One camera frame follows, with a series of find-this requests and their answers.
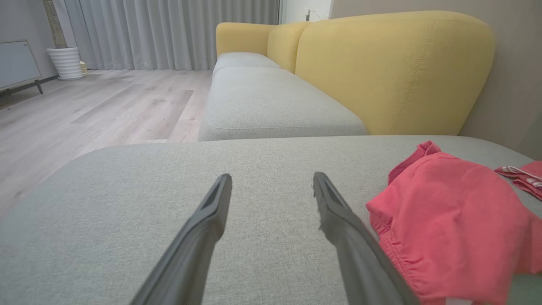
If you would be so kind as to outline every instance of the white plant pot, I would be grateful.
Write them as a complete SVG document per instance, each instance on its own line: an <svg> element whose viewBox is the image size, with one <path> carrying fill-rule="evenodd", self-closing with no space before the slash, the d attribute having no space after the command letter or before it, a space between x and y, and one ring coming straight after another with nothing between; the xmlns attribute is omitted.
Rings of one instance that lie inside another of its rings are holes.
<svg viewBox="0 0 542 305"><path fill-rule="evenodd" d="M79 63L79 48L48 48L47 53L59 72L60 80L75 80L85 77Z"/></svg>

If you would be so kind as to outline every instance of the yellow backrest cushion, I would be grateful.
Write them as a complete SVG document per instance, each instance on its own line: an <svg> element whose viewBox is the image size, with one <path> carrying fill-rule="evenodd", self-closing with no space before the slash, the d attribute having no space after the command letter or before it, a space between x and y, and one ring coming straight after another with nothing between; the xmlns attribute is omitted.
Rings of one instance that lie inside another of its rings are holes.
<svg viewBox="0 0 542 305"><path fill-rule="evenodd" d="M216 27L216 55L228 52L251 52L267 55L269 31L275 26L222 22Z"/></svg>
<svg viewBox="0 0 542 305"><path fill-rule="evenodd" d="M370 135L457 135L494 52L490 28L467 15L356 16L307 27L295 74L348 107Z"/></svg>
<svg viewBox="0 0 542 305"><path fill-rule="evenodd" d="M295 60L301 34L311 22L295 22L274 26L269 32L267 57L283 69L295 72Z"/></svg>

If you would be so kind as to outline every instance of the wall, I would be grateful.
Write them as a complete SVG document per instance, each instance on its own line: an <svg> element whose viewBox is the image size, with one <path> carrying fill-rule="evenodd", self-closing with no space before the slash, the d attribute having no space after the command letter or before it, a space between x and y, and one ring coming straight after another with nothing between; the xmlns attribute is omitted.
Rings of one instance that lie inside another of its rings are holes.
<svg viewBox="0 0 542 305"><path fill-rule="evenodd" d="M41 79L57 75L46 48L53 35L41 0L0 0L0 41L28 40Z"/></svg>
<svg viewBox="0 0 542 305"><path fill-rule="evenodd" d="M493 28L492 71L460 135L499 143L542 160L542 2L540 0L334 0L331 17L449 10Z"/></svg>
<svg viewBox="0 0 542 305"><path fill-rule="evenodd" d="M281 23L306 21L307 9L311 10L309 21L329 19L332 0L282 0Z"/></svg>

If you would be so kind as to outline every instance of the tree trunk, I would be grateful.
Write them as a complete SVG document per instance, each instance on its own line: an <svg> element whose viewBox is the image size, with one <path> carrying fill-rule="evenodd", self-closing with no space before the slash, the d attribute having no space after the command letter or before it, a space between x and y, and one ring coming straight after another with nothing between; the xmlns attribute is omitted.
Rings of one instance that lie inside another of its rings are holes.
<svg viewBox="0 0 542 305"><path fill-rule="evenodd" d="M59 16L56 14L55 4L53 0L43 0L43 6L47 13L47 19L51 26L51 33L53 33L53 40L55 41L55 47L57 49L65 49L68 47L66 39L64 38L64 32L60 26Z"/></svg>

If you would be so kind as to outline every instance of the wooden floor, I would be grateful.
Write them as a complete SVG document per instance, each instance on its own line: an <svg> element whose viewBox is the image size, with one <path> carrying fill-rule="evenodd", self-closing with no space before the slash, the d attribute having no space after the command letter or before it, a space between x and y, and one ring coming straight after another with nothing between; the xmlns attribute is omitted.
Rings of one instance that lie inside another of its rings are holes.
<svg viewBox="0 0 542 305"><path fill-rule="evenodd" d="M0 217L69 161L114 145L195 142L211 71L91 71L0 98Z"/></svg>

